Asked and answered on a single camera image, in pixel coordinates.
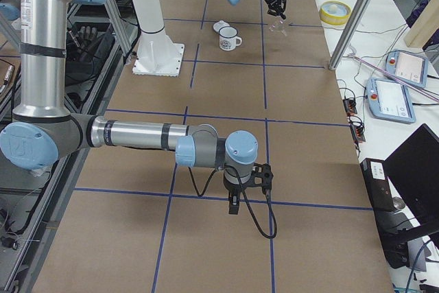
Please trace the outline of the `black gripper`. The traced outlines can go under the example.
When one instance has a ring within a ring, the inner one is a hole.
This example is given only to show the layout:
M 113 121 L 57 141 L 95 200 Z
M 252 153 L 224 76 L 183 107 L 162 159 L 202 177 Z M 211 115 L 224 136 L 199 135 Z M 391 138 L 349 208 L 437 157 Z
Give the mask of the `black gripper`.
M 268 6 L 267 13 L 269 15 L 272 15 L 274 17 L 279 15 L 283 20 L 287 18 L 285 16 L 287 0 L 265 0 L 265 2 Z

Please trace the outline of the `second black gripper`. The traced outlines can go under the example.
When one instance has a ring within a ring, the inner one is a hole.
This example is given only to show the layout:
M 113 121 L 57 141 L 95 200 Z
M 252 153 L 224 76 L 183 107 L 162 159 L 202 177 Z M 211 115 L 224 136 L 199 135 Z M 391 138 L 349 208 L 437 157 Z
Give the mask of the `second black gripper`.
M 273 173 L 269 164 L 253 165 L 248 175 L 241 175 L 232 165 L 225 165 L 224 186 L 228 190 L 228 213 L 239 213 L 239 199 L 242 191 L 247 188 L 261 188 L 263 195 L 270 200 L 272 190 Z

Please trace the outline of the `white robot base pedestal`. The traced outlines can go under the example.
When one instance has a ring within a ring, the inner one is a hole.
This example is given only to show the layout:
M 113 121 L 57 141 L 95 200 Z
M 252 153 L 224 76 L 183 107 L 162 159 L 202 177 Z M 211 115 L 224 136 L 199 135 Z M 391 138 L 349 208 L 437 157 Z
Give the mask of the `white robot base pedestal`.
M 133 73 L 176 77 L 185 46 L 174 43 L 165 31 L 159 0 L 132 0 L 141 32 Z

